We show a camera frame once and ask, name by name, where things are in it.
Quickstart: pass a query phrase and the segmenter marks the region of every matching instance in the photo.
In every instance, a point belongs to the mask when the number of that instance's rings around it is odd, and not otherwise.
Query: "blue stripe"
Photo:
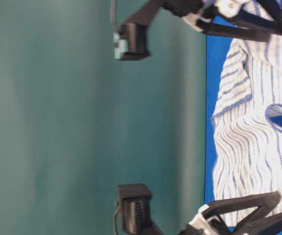
[[[235,71],[229,72],[229,73],[223,75],[223,76],[221,77],[221,79],[223,80],[223,79],[225,79],[226,77],[232,76],[232,75],[236,74],[238,71],[239,71],[239,69],[236,69]]]
[[[218,144],[218,146],[223,150],[223,152],[225,153],[225,155],[226,155],[226,157],[227,157],[227,162],[228,162],[228,174],[227,174],[227,178],[226,178],[226,181],[225,181],[225,183],[223,183],[223,191],[222,191],[222,198],[225,198],[225,195],[224,195],[224,189],[225,189],[225,187],[226,187],[226,184],[227,184],[227,181],[228,181],[228,179],[229,179],[229,175],[230,175],[230,162],[229,162],[229,156],[227,155],[227,153],[226,153],[226,151],[224,150],[224,148],[220,145],[220,143],[218,142],[217,143]],[[228,185],[228,194],[229,194],[229,198],[232,198],[232,196],[231,196],[231,192],[230,192],[230,187],[229,187],[229,185]]]
[[[231,98],[224,99],[224,101],[222,101],[222,102],[216,107],[216,109],[219,109],[219,107],[223,106],[223,104],[224,104],[226,101],[228,101],[228,100],[230,100],[230,99],[233,99],[233,98],[237,97],[238,95],[241,95],[242,93],[245,93],[245,92],[246,92],[246,90],[243,90],[243,91],[240,91],[239,93],[235,94],[235,95],[234,95],[233,97],[231,97]],[[243,103],[243,102],[245,102],[245,101],[247,101],[247,100],[249,100],[249,99],[251,99],[251,98],[252,98],[252,94],[246,95],[244,98],[240,99],[240,100],[237,101],[236,103],[233,103],[232,105],[229,105],[229,106],[226,106],[225,108],[223,108],[222,111],[219,112],[219,113],[217,113],[217,114],[215,114],[214,117],[220,116],[220,114],[223,114],[224,112],[226,112],[226,111],[228,111],[228,110],[234,108],[235,106],[239,105],[240,103]]]
[[[277,131],[275,131],[275,133],[276,133],[276,137],[277,137],[277,152],[278,152],[280,164],[281,164],[281,167],[282,167],[282,154],[280,152],[279,136],[278,136]]]
[[[225,69],[230,68],[230,67],[232,67],[232,66],[234,66],[234,65],[236,65],[236,64],[239,64],[239,63],[244,64],[244,62],[245,62],[245,61],[242,60],[242,58],[240,58],[240,59],[238,59],[237,61],[235,61],[235,62],[233,62],[233,63],[231,63],[231,64],[225,65],[223,69],[225,70]]]
[[[251,125],[247,124],[247,122],[245,121],[245,119],[243,119],[243,122],[244,122],[244,124],[246,124],[247,126],[249,126],[248,129],[251,128]],[[251,133],[251,134],[255,137],[255,139],[256,139],[256,141],[257,141],[258,155],[260,155],[259,140],[258,140],[256,134],[254,134],[252,131],[246,131],[246,132]],[[258,166],[258,164],[256,164],[256,166],[257,166],[257,170],[258,170],[258,175],[259,175],[259,177],[260,177],[260,191],[261,191],[261,189],[262,189],[262,187],[263,187],[263,177],[262,177],[262,174],[261,174],[260,171],[259,171],[259,166]]]
[[[233,182],[234,182],[234,185],[235,185],[235,197],[237,197],[237,194],[236,194],[236,191],[237,191],[237,184],[236,184],[236,181],[235,181],[235,175],[234,175],[234,171],[235,171],[235,167],[236,167],[236,162],[237,162],[237,160],[236,160],[236,154],[235,154],[235,150],[234,150],[234,148],[227,142],[227,141],[225,141],[225,139],[224,138],[222,138],[222,140],[223,140],[223,142],[225,142],[231,149],[232,149],[232,151],[233,151],[233,153],[234,153],[234,157],[235,157],[235,166],[234,166],[234,169],[233,169],[233,173],[232,173],[232,176],[233,176]]]
[[[233,53],[233,54],[231,54],[231,55],[228,55],[228,56],[226,57],[226,60],[229,60],[229,59],[235,57],[235,56],[238,55],[239,53],[240,53],[240,50],[236,51],[235,53]]]
[[[254,77],[253,77],[253,70],[254,70],[254,67],[253,67],[253,61],[254,61],[254,59],[252,58],[252,60],[251,60],[251,63],[252,63],[252,65],[251,65],[251,68],[252,68],[252,79],[254,79]],[[252,90],[252,95],[253,95],[253,97],[255,97],[255,88],[253,87],[253,89],[251,89]],[[252,100],[253,101],[253,109],[255,108],[255,99],[253,99]]]
[[[222,95],[217,99],[217,101],[219,101],[223,97],[223,95],[230,93],[234,88],[236,88],[236,87],[242,85],[243,83],[245,83],[248,79],[249,79],[249,77],[245,77],[242,81],[235,83],[232,88],[230,88],[229,90],[224,91],[222,93]]]
[[[274,94],[274,71],[273,71],[273,69],[271,69],[270,71],[271,71],[273,103],[275,103],[275,94]]]
[[[255,119],[254,119],[254,117],[252,117],[252,120],[255,122],[255,123],[257,123],[257,124],[259,124],[259,125],[264,125],[264,126],[268,126],[268,125],[266,125],[265,123],[261,123],[261,122],[259,122],[259,121],[256,121]],[[264,135],[266,136],[266,139],[267,139],[267,145],[269,144],[269,138],[268,138],[268,135],[266,134],[266,132],[265,131],[263,131],[263,130],[261,130],[261,129],[259,129],[258,128],[258,130],[260,130],[261,132],[263,132],[264,133]],[[269,169],[269,171],[270,171],[270,174],[271,174],[271,180],[270,180],[270,186],[269,186],[269,189],[270,189],[270,191],[273,191],[273,170],[272,170],[272,168],[271,168],[271,166],[269,165],[269,163],[268,163],[268,161],[267,161],[267,152],[265,152],[265,164],[266,164],[266,166],[267,166],[267,168]]]
[[[263,90],[263,62],[260,63],[260,89],[262,92],[262,99],[264,103],[264,90]]]
[[[238,123],[236,122],[236,125],[237,125],[237,127],[242,131],[242,129],[241,129],[241,127],[238,125]],[[249,149],[249,156],[248,156],[248,160],[249,160],[249,166],[250,166],[250,168],[251,168],[251,165],[252,165],[252,161],[251,161],[251,155],[250,155],[250,142],[249,142],[249,140],[245,137],[245,136],[243,136],[243,135],[241,135],[241,134],[239,134],[240,136],[242,136],[242,137],[244,137],[244,139],[247,141],[247,143],[248,143],[248,149]],[[250,174],[250,180],[251,180],[251,184],[252,184],[252,188],[254,189],[254,183],[253,183],[253,180],[252,180],[252,175]]]
[[[228,159],[228,163],[229,163],[229,174],[228,174],[228,177],[226,179],[226,182],[225,182],[225,186],[227,184],[227,181],[229,179],[229,175],[230,175],[230,161],[229,161],[229,156],[227,155],[226,151],[224,150],[226,156],[227,156],[227,159]],[[229,193],[229,198],[232,198],[232,195],[231,195],[231,190],[230,190],[230,186],[228,185],[228,193]],[[232,213],[230,213],[230,217],[231,217],[231,221],[233,221],[233,216],[232,216]]]
[[[236,135],[241,136],[241,137],[243,137],[245,140],[247,140],[243,135],[240,135],[239,133],[237,133],[236,131],[234,131],[231,127],[230,127],[230,130],[231,130],[233,133],[235,133]],[[242,157],[242,161],[243,161],[244,156],[243,156],[243,148],[242,148],[242,145],[241,145],[237,140],[235,140],[235,141],[239,144],[239,146],[240,146],[240,148],[241,148],[241,157]],[[242,185],[243,185],[244,189],[246,190],[244,180],[243,180],[243,178],[242,178],[241,176],[240,176],[240,179],[241,179],[241,182],[242,182]]]

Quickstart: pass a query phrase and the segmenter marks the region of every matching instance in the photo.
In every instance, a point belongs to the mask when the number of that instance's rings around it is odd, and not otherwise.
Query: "robotic arm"
[[[147,30],[160,8],[183,18],[193,29],[206,35],[268,42],[271,34],[282,35],[282,9],[276,0],[256,0],[273,18],[266,20],[243,9],[251,0],[149,0],[118,29],[115,23],[116,0],[111,8],[115,58],[140,60],[150,55]],[[212,23],[220,16],[236,27]]]
[[[152,193],[143,184],[118,186],[114,234],[117,235],[116,216],[121,213],[121,228],[130,235],[163,235],[151,219]],[[250,195],[241,198],[213,201],[202,206],[198,214],[179,235],[276,235],[282,231],[282,213],[266,217],[280,202],[278,192]],[[222,214],[256,208],[230,231]]]

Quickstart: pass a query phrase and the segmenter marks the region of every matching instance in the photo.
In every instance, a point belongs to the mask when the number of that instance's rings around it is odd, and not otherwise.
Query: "white joint piece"
[[[200,27],[196,26],[196,23],[198,20],[202,20],[204,22],[211,22],[211,19],[204,19],[200,15],[189,13],[186,16],[183,16],[182,19],[189,25],[191,28],[193,28],[197,32],[202,32],[203,29]]]
[[[250,2],[251,0],[234,0],[234,1],[239,3],[239,4],[246,4],[246,3]]]
[[[239,2],[243,1],[245,0],[217,0],[214,5],[222,15],[231,18],[239,13],[242,8],[242,3]]]
[[[202,215],[202,212],[205,211],[209,206],[207,204],[203,205],[199,211],[198,214],[193,218],[192,221],[189,222],[189,225],[194,227],[195,229],[203,229],[205,235],[218,235],[218,233],[211,228],[209,223],[206,221],[204,216]]]

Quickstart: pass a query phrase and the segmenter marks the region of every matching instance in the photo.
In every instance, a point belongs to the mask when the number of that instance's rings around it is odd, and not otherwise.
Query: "striped towel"
[[[269,18],[252,1],[245,9]],[[216,200],[272,191],[282,194],[282,128],[270,117],[282,115],[282,36],[269,43],[234,39],[221,74],[212,117],[217,161]],[[251,210],[223,216],[234,226]],[[282,200],[272,213],[282,212]]]

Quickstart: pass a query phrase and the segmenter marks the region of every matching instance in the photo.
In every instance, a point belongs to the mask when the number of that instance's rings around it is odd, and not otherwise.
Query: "green wall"
[[[119,62],[109,6],[0,0],[0,235],[110,235],[118,184],[166,235],[203,204],[205,37],[162,11],[153,56]]]

